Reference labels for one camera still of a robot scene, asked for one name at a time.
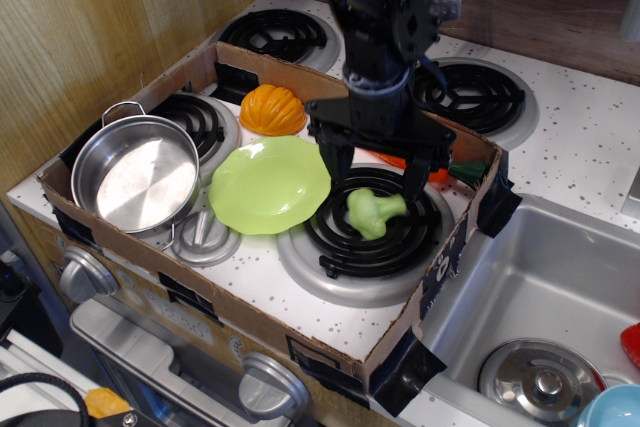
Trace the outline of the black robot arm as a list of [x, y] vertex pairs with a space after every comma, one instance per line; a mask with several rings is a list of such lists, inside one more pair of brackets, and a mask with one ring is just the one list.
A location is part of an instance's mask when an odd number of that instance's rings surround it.
[[426, 116], [414, 93], [418, 66], [438, 36], [427, 0], [328, 0], [345, 46], [347, 96], [312, 100], [305, 111], [335, 181], [351, 169], [355, 148], [406, 162], [403, 196], [415, 201], [431, 173], [451, 159], [454, 132]]

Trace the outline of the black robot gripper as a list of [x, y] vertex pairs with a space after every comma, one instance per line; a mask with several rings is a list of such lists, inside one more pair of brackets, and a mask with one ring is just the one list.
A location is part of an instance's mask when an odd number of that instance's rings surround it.
[[406, 87], [390, 95], [359, 94], [311, 100], [308, 127], [333, 182], [349, 173], [359, 147], [407, 161], [403, 197], [415, 202], [429, 177], [450, 163], [456, 134], [419, 108]]

